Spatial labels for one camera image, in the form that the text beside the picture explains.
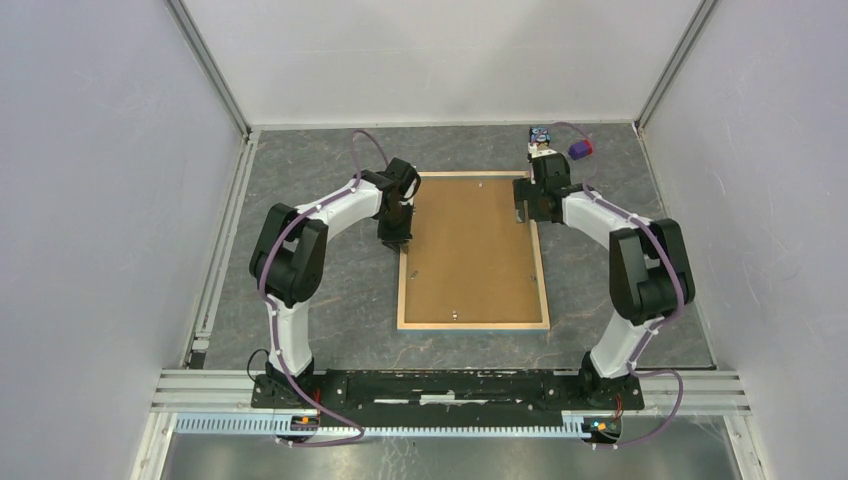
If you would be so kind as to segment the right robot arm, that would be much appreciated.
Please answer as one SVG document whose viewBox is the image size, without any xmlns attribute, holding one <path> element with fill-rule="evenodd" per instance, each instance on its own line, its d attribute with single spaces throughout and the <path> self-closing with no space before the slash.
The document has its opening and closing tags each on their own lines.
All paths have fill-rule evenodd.
<svg viewBox="0 0 848 480">
<path fill-rule="evenodd" d="M 638 360 L 651 339 L 694 299 L 682 227 L 671 218 L 651 220 L 631 213 L 591 187 L 572 182 L 561 153 L 532 152 L 528 163 L 528 177 L 513 183 L 518 222 L 565 225 L 608 253 L 614 312 L 584 359 L 577 382 L 580 400 L 591 408 L 602 408 L 617 396 L 617 383 L 635 377 Z"/>
</svg>

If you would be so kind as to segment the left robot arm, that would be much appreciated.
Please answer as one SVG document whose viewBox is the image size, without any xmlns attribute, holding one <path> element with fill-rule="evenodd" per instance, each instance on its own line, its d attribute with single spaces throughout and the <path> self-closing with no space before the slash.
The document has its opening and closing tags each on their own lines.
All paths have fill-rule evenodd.
<svg viewBox="0 0 848 480">
<path fill-rule="evenodd" d="M 400 255 L 412 239 L 412 204 L 422 179 L 410 163 L 394 158 L 381 171 L 363 170 L 334 192 L 299 206 L 268 212 L 249 272 L 268 315 L 266 374 L 290 407 L 314 394 L 314 356 L 309 346 L 310 302 L 322 283 L 328 244 L 356 223 L 377 223 L 380 243 Z"/>
</svg>

